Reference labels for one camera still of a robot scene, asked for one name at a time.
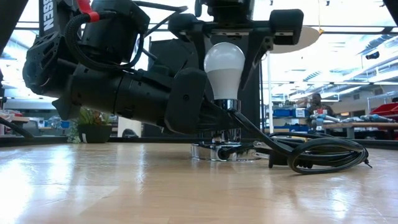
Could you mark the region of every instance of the led bulb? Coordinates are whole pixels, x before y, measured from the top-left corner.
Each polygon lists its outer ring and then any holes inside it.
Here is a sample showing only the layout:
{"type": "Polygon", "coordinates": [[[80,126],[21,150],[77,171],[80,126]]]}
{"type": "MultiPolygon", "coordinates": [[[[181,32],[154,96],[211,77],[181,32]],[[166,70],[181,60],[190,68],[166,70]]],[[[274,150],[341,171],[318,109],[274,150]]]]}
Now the led bulb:
{"type": "Polygon", "coordinates": [[[207,52],[204,66],[214,99],[237,100],[244,66],[242,50],[231,43],[218,43],[207,52]]]}

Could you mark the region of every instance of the lamp base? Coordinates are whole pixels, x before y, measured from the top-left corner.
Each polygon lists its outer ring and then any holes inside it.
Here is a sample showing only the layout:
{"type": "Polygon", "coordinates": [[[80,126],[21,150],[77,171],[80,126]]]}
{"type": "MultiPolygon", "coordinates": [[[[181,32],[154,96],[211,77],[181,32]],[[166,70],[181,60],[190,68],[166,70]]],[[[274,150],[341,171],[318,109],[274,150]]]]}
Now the lamp base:
{"type": "Polygon", "coordinates": [[[234,153],[229,156],[229,158],[226,159],[220,159],[218,157],[218,151],[224,148],[230,148],[230,147],[238,147],[240,146],[239,143],[236,144],[224,144],[224,145],[219,145],[219,144],[192,144],[191,146],[191,155],[192,158],[194,159],[200,159],[200,160],[207,160],[207,161],[237,161],[237,162],[243,162],[243,161],[256,161],[258,159],[261,159],[259,157],[256,157],[254,154],[256,153],[256,150],[254,149],[249,149],[244,153],[234,153]]]}

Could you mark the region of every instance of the wooden floor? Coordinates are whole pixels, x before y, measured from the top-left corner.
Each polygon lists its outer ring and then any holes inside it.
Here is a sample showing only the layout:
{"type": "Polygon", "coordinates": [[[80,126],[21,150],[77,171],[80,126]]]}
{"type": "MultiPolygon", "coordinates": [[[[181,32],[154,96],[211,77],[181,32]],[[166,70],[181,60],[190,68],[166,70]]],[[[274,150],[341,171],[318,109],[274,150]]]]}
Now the wooden floor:
{"type": "Polygon", "coordinates": [[[186,144],[0,148],[0,223],[398,223],[398,151],[297,175],[190,159],[186,144]]]}

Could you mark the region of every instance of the red cable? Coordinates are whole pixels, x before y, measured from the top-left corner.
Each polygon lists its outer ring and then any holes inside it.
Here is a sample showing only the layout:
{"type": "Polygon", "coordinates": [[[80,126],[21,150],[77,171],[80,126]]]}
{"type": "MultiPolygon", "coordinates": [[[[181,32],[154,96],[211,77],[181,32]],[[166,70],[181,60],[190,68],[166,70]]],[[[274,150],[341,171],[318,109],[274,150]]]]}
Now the red cable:
{"type": "Polygon", "coordinates": [[[91,9],[90,0],[77,0],[79,9],[82,13],[90,16],[90,22],[97,22],[100,20],[100,15],[91,9]]]}

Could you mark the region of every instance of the potted plant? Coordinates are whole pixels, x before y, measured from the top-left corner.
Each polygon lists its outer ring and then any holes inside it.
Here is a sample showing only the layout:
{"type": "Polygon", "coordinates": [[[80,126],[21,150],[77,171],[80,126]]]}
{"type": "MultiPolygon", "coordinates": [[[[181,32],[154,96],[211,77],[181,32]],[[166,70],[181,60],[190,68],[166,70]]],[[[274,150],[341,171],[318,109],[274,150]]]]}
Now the potted plant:
{"type": "Polygon", "coordinates": [[[79,118],[73,122],[69,142],[106,143],[112,132],[109,115],[87,108],[80,109],[79,118]]]}

